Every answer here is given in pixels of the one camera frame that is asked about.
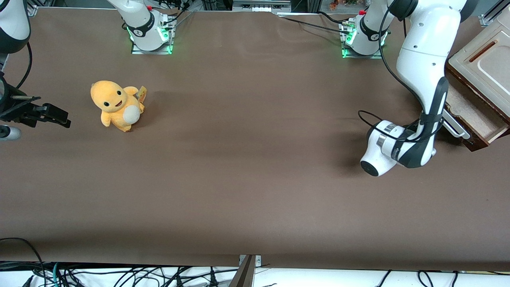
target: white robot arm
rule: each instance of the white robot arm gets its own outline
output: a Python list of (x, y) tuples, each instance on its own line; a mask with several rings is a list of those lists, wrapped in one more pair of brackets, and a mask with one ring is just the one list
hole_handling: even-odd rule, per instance
[(168, 16), (149, 11), (142, 0), (107, 0), (124, 19), (133, 43), (144, 51), (153, 51), (168, 42), (162, 30), (168, 28)]
[(30, 38), (26, 0), (0, 0), (0, 53), (21, 50)]
[[(31, 55), (28, 44), (30, 31), (27, 0), (0, 0), (0, 53), (16, 53), (27, 45)], [(67, 119), (66, 111), (48, 103), (38, 106), (33, 102), (40, 97), (19, 90), (28, 76), (30, 66), (16, 87), (7, 83), (4, 73), (0, 71), (0, 120), (30, 127), (35, 127), (37, 122), (50, 122), (69, 128), (71, 121)], [(0, 140), (15, 140), (20, 135), (18, 128), (0, 125)]]
[[(381, 120), (368, 134), (361, 167), (381, 176), (397, 163), (406, 168), (424, 166), (436, 154), (434, 139), (441, 128), (448, 81), (444, 64), (456, 37), (466, 0), (373, 0), (366, 15), (355, 18), (356, 33), (351, 48), (371, 55), (380, 47), (393, 15), (410, 17), (411, 28), (397, 60), (399, 80), (422, 106), (419, 119), (401, 127)], [(474, 9), (476, 1), (469, 2)]]

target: drawer handle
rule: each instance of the drawer handle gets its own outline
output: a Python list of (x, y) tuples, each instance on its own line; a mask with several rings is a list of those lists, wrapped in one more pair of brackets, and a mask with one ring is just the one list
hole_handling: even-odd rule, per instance
[(497, 42), (498, 40), (490, 42), (487, 46), (485, 46), (485, 48), (480, 50), (480, 52), (476, 53), (476, 55), (474, 55), (473, 58), (469, 59), (469, 62), (470, 63), (474, 62), (474, 60), (478, 59), (483, 53), (487, 52), (487, 50), (494, 46)]

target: white belly patch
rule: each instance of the white belly patch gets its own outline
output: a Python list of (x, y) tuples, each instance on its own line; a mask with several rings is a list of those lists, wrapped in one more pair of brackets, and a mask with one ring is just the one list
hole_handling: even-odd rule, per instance
[(132, 125), (140, 118), (140, 109), (133, 105), (127, 106), (122, 117), (126, 123)]

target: tabletop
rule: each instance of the tabletop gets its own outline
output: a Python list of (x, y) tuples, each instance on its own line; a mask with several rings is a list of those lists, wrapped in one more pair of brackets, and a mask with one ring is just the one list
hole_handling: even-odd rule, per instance
[[(319, 15), (293, 16), (335, 28)], [(271, 13), (197, 12), (172, 55), (131, 55), (115, 10), (39, 9), (22, 90), (70, 129), (20, 126), (0, 148), (0, 234), (43, 260), (275, 267), (504, 270), (510, 138), (470, 152), (442, 131), (424, 167), (379, 178), (359, 159), (360, 109), (404, 125), (420, 107), (379, 60), (344, 59), (339, 35)], [(394, 67), (403, 41), (391, 26)], [(459, 49), (480, 31), (461, 25)], [(11, 55), (17, 83), (27, 52)], [(90, 86), (145, 86), (130, 133), (105, 128)], [(2, 260), (34, 260), (18, 244)]]

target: stuffed animal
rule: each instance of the stuffed animal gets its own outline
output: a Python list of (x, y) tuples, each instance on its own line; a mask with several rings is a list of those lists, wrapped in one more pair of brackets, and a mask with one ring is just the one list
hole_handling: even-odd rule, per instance
[(136, 123), (145, 107), (143, 101), (147, 89), (141, 87), (121, 88), (114, 82), (99, 81), (92, 84), (90, 95), (101, 112), (101, 122), (105, 127), (113, 123), (123, 132), (131, 131), (131, 125)]

